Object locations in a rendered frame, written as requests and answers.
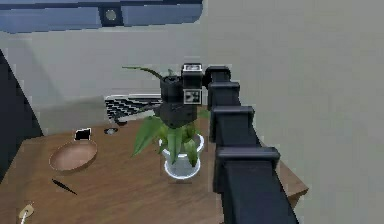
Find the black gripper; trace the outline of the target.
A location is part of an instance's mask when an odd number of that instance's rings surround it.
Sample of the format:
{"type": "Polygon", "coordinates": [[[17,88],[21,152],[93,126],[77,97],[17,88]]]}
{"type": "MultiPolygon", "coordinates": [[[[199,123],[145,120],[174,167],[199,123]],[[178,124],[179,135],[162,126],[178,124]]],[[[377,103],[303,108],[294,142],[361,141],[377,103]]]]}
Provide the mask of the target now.
{"type": "Polygon", "coordinates": [[[145,107],[129,115],[118,112],[114,116],[114,122],[118,126],[124,126],[129,121],[139,120],[145,117],[158,116],[169,128],[180,128],[193,122],[197,118],[197,107],[184,103],[183,82],[180,76],[166,76],[160,80],[161,105],[145,107]]]}

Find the black laptop keyboard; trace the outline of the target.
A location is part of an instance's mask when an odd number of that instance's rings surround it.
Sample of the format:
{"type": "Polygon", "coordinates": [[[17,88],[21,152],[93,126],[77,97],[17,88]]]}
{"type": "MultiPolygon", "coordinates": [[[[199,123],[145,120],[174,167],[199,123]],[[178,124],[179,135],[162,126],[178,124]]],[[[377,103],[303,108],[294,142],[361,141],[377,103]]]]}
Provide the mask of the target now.
{"type": "Polygon", "coordinates": [[[106,114],[110,121],[118,112],[129,115],[145,107],[158,107],[162,103],[159,94],[109,95],[104,98],[106,114]]]}

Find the green plant in glass pot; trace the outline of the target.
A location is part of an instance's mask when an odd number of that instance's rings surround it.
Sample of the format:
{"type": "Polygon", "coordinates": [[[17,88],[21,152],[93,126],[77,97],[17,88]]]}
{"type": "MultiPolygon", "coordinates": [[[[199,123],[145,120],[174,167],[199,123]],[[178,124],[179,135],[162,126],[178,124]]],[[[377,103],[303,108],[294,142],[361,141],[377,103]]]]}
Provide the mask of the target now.
{"type": "MultiPolygon", "coordinates": [[[[149,72],[159,80],[166,77],[145,67],[127,66],[127,69],[149,72]]],[[[202,65],[186,63],[182,65],[180,75],[176,75],[171,69],[168,70],[168,73],[168,76],[180,76],[182,78],[184,103],[197,107],[197,118],[208,118],[209,111],[207,109],[198,109],[202,105],[204,76],[202,65]]],[[[204,148],[204,138],[196,128],[195,120],[180,128],[173,129],[166,126],[155,114],[144,118],[136,134],[132,155],[138,155],[152,141],[156,141],[158,153],[165,158],[164,169],[166,173],[177,180],[192,178],[200,170],[200,153],[204,148]]]]}

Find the small black box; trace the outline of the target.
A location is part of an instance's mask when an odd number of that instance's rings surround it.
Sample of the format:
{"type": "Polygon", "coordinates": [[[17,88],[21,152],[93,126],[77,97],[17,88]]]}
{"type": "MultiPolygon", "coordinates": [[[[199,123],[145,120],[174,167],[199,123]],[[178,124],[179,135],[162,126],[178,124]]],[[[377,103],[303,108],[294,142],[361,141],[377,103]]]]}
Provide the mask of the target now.
{"type": "Polygon", "coordinates": [[[84,128],[79,129],[75,132],[74,136],[75,140],[90,140],[91,139],[91,129],[90,128],[84,128]]]}

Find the brown wooden bowl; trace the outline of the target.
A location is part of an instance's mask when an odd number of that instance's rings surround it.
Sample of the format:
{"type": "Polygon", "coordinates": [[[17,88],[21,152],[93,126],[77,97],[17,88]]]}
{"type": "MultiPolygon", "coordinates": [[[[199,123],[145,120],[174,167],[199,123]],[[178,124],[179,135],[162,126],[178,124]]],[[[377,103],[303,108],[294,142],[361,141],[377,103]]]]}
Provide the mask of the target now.
{"type": "Polygon", "coordinates": [[[49,166],[57,172],[76,172],[90,165],[98,147],[92,140],[74,140],[60,146],[49,157],[49,166]]]}

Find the brown wooden table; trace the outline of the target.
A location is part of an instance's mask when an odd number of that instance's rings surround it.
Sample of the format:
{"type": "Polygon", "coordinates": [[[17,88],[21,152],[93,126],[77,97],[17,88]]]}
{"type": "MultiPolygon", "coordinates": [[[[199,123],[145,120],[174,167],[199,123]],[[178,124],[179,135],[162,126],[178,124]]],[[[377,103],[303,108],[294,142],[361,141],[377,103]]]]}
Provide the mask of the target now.
{"type": "Polygon", "coordinates": [[[72,133],[24,141],[0,183],[0,224],[20,224],[27,204],[34,213],[25,224],[222,224],[220,197],[212,190],[214,145],[205,145],[194,178],[177,181],[165,173],[156,146],[132,155],[140,124],[131,121],[113,135],[93,128],[96,159],[70,175],[55,172],[49,157],[72,133]]]}

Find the thin black pen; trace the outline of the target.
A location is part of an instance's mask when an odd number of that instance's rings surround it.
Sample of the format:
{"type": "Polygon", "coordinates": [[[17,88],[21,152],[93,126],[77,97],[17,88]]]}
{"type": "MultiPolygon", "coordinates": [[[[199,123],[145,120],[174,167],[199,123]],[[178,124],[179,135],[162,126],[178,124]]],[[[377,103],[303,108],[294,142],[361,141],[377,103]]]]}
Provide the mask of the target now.
{"type": "Polygon", "coordinates": [[[62,183],[62,182],[60,182],[60,181],[58,181],[58,180],[56,180],[56,179],[51,179],[52,180],[52,182],[55,184],[55,185],[57,185],[58,187],[60,187],[60,188],[62,188],[62,189],[64,189],[64,190],[66,190],[66,191],[68,191],[68,192],[70,192],[70,193],[72,193],[72,194],[74,194],[74,195],[77,195],[77,193],[75,192],[75,191],[73,191],[71,188],[69,188],[67,185],[65,185],[64,183],[62,183]]]}

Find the dark navy round chair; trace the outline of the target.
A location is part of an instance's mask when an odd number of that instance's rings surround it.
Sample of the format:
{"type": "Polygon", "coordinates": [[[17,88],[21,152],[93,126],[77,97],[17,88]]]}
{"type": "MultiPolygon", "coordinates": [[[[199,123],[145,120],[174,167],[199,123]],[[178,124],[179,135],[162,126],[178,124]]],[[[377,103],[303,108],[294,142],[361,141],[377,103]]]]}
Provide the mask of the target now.
{"type": "Polygon", "coordinates": [[[35,113],[0,49],[0,182],[22,142],[42,135],[35,113]]]}

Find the blue cabinet with round knob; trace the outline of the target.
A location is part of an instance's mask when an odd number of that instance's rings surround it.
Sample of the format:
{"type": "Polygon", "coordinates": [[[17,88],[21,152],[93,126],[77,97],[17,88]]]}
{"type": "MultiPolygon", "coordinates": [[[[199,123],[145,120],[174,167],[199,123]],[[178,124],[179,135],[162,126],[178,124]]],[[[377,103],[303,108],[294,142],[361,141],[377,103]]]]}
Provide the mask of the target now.
{"type": "Polygon", "coordinates": [[[0,0],[0,31],[49,31],[183,24],[204,0],[0,0]]]}

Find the small beige spoon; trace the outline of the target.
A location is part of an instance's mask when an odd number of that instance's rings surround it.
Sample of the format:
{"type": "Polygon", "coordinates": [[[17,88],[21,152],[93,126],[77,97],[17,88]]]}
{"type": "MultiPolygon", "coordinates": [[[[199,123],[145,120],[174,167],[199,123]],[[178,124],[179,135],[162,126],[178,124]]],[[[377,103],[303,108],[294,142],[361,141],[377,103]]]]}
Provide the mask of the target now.
{"type": "Polygon", "coordinates": [[[19,218],[21,219],[20,224],[25,224],[25,221],[34,213],[34,208],[32,204],[27,204],[19,213],[19,218]]]}

